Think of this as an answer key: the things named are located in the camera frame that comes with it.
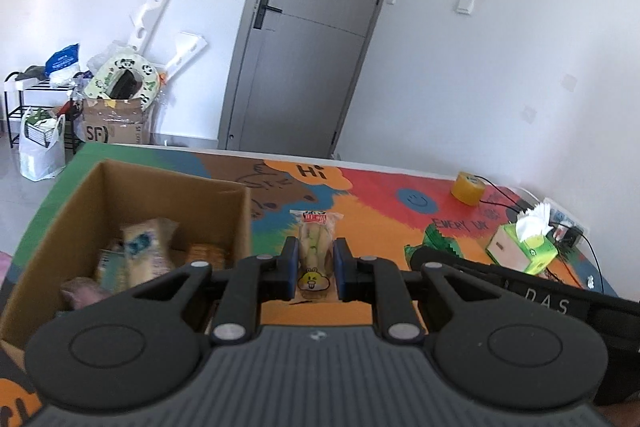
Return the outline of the orange cracker packet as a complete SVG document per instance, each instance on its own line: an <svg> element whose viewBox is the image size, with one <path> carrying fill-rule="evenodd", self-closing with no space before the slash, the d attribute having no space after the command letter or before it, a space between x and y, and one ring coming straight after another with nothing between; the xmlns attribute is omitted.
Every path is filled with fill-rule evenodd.
<svg viewBox="0 0 640 427"><path fill-rule="evenodd" d="M186 255L186 263L195 261L207 262L213 270L224 270L227 264L227 253L224 248L212 244L192 244Z"/></svg>

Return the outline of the sandwich snack packet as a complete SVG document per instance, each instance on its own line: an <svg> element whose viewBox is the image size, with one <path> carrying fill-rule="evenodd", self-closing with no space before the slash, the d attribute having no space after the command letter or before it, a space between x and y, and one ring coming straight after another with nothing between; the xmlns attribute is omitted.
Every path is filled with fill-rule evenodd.
<svg viewBox="0 0 640 427"><path fill-rule="evenodd" d="M296 303L335 301L333 245L343 215L333 211L291 210L297 228Z"/></svg>

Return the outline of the white blue snack packet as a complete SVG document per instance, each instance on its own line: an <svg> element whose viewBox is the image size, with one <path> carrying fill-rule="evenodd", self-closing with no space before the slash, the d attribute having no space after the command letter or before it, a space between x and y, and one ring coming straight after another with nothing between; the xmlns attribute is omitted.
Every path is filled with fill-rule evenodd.
<svg viewBox="0 0 640 427"><path fill-rule="evenodd" d="M170 259L170 243L178 223L155 218L122 228L128 267L128 284L138 286L175 269Z"/></svg>

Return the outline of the grey room door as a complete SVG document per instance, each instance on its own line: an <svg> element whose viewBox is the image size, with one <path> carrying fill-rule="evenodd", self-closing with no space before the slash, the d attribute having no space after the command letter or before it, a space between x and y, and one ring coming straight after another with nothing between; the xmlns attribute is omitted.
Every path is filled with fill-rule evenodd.
<svg viewBox="0 0 640 427"><path fill-rule="evenodd" d="M328 158L383 0L246 0L218 144Z"/></svg>

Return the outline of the small green snack packet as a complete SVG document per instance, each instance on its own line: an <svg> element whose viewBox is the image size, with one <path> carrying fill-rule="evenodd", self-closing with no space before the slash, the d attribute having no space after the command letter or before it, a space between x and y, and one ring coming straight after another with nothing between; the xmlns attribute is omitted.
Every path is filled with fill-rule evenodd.
<svg viewBox="0 0 640 427"><path fill-rule="evenodd" d="M463 258L462 250L458 242L453 237L442 235L434 223L427 225L423 233L422 242L419 245L406 245L404 254L407 263L410 263L414 254L423 247L435 249L441 253L450 254L458 258Z"/></svg>

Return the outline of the yellow tape roll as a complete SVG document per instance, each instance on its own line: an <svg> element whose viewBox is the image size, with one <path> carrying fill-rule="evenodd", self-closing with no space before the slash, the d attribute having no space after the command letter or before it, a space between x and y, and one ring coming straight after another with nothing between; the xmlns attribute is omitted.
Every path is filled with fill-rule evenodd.
<svg viewBox="0 0 640 427"><path fill-rule="evenodd" d="M450 194L462 204L476 207L486 192L486 183L475 174L460 171L451 185Z"/></svg>

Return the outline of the pink meat snack packet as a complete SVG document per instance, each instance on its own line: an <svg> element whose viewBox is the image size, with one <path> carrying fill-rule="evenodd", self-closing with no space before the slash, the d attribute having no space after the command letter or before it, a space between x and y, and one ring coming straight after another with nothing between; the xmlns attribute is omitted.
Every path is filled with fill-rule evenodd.
<svg viewBox="0 0 640 427"><path fill-rule="evenodd" d="M61 295L70 309L79 310L111 297L111 293L89 277L75 277L64 282Z"/></svg>

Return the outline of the open cardboard box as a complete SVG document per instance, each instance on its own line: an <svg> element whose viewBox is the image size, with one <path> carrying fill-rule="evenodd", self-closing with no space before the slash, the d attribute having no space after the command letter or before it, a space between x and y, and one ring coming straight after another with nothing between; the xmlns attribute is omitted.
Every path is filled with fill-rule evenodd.
<svg viewBox="0 0 640 427"><path fill-rule="evenodd" d="M124 244L131 286L195 245L233 263L250 255L250 190L164 169L104 160L70 193L40 239L1 319L1 346L23 367L26 343L63 308L63 283L92 277L103 251Z"/></svg>

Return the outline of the SF cardboard box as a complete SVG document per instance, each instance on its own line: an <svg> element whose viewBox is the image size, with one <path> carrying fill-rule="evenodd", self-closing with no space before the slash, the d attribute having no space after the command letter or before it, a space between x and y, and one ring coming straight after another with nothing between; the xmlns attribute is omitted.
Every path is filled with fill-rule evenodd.
<svg viewBox="0 0 640 427"><path fill-rule="evenodd" d="M148 118L138 98L82 101L82 136L85 142L146 145L150 142Z"/></svg>

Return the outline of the white plastic shopping bag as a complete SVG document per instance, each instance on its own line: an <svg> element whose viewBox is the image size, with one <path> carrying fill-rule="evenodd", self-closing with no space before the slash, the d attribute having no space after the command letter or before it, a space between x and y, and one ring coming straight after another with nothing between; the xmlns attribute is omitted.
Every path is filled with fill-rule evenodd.
<svg viewBox="0 0 640 427"><path fill-rule="evenodd" d="M39 182L55 178L65 167L65 117L52 109L29 107L21 119L21 175Z"/></svg>

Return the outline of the panda toilet seat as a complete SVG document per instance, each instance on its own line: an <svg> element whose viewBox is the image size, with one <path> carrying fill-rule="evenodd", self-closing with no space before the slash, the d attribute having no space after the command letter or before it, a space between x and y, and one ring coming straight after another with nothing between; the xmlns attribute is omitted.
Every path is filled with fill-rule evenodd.
<svg viewBox="0 0 640 427"><path fill-rule="evenodd" d="M138 101L143 112L160 93L160 73L142 55L122 51L110 57L85 87L90 100Z"/></svg>

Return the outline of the black metal shoe rack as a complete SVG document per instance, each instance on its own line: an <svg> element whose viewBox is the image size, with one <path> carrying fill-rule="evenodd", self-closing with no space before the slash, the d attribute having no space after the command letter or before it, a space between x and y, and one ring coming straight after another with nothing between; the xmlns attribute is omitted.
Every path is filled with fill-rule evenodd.
<svg viewBox="0 0 640 427"><path fill-rule="evenodd" d="M3 83L3 118L9 147L17 149L20 141L20 121L31 108L62 109L65 115L64 145L66 150L76 153L80 139L75 131L75 122L80 116L78 105L72 101L72 89L52 87L49 80L27 78L21 72L10 72Z"/></svg>

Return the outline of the tall white foam board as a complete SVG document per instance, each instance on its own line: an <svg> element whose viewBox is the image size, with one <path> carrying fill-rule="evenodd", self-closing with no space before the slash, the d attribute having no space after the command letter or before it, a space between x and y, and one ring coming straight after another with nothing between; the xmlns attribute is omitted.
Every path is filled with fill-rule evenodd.
<svg viewBox="0 0 640 427"><path fill-rule="evenodd" d="M134 29L128 38L127 46L137 54L145 54L169 1L145 0L131 17Z"/></svg>

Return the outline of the blue white bag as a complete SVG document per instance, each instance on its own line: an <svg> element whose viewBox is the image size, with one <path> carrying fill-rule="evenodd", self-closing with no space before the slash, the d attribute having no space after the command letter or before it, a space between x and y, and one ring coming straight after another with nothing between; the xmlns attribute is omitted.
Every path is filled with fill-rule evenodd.
<svg viewBox="0 0 640 427"><path fill-rule="evenodd" d="M54 52L44 65L44 73L53 80L54 78L68 79L80 71L79 44L73 43L62 50Z"/></svg>

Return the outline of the white wall switch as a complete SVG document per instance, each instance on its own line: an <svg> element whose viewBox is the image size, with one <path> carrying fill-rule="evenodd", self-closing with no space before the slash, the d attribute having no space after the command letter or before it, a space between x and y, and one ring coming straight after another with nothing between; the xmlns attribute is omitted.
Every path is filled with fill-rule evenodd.
<svg viewBox="0 0 640 427"><path fill-rule="evenodd" d="M460 15L471 16L474 12L475 0L458 0L456 5L456 13Z"/></svg>

